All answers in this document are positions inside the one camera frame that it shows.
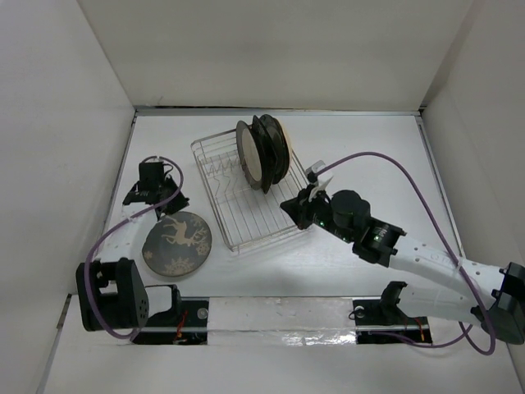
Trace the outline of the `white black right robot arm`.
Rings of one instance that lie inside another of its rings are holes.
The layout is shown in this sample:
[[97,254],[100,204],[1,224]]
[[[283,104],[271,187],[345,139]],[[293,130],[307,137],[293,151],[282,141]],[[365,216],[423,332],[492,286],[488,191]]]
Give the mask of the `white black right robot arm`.
[[403,317],[432,316],[493,331],[495,338],[524,343],[524,267],[453,260],[445,251],[406,235],[399,227],[374,218],[358,193],[340,190],[332,197],[301,190],[281,209],[305,230],[315,224],[352,246],[361,260],[405,271],[433,282],[430,289],[390,282],[381,294],[380,316],[389,323]]

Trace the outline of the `beige plate leaf pattern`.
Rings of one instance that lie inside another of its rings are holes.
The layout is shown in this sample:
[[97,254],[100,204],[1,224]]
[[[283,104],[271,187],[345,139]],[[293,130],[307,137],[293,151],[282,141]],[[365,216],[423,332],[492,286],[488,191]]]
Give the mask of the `beige plate leaf pattern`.
[[292,160],[292,153],[293,153],[291,139],[290,139],[290,136],[289,136],[289,133],[288,133],[287,129],[285,128],[285,126],[282,123],[281,123],[281,129],[282,129],[282,133],[283,133],[283,136],[284,136],[284,139],[285,139],[285,143],[286,143],[286,147],[287,147],[287,150],[288,150],[289,158],[290,158],[290,161],[291,161]]

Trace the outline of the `grey plate tree pattern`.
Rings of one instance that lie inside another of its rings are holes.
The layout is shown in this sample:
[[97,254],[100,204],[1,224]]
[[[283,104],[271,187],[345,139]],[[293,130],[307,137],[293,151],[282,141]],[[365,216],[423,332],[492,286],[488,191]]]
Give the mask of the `grey plate tree pattern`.
[[199,215],[179,211],[163,216],[146,237],[142,256],[163,277],[183,277],[199,269],[212,250],[212,232]]

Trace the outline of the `cream plate brown metallic rim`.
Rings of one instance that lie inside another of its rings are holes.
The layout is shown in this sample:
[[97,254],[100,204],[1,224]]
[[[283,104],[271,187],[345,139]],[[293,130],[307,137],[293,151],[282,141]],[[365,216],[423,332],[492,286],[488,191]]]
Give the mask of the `cream plate brown metallic rim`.
[[249,125],[244,121],[238,121],[235,135],[239,162],[246,181],[253,190],[260,190],[263,181],[262,164]]

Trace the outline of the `cream plate black striped rim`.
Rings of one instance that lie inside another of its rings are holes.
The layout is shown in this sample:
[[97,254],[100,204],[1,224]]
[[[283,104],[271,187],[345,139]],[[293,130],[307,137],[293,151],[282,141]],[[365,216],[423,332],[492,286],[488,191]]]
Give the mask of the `cream plate black striped rim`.
[[259,118],[263,128],[270,136],[276,153],[276,170],[272,180],[278,184],[287,174],[290,168],[290,146],[282,124],[269,114]]

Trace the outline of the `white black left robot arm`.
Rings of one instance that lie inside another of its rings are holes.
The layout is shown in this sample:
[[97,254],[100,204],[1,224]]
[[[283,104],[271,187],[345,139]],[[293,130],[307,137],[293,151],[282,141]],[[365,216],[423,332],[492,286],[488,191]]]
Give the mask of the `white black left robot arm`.
[[75,272],[83,327],[117,339],[134,339],[147,324],[178,324],[185,318],[175,285],[145,286],[138,270],[150,231],[168,214],[189,204],[162,156],[139,163],[139,179],[122,201],[117,224],[95,242]]

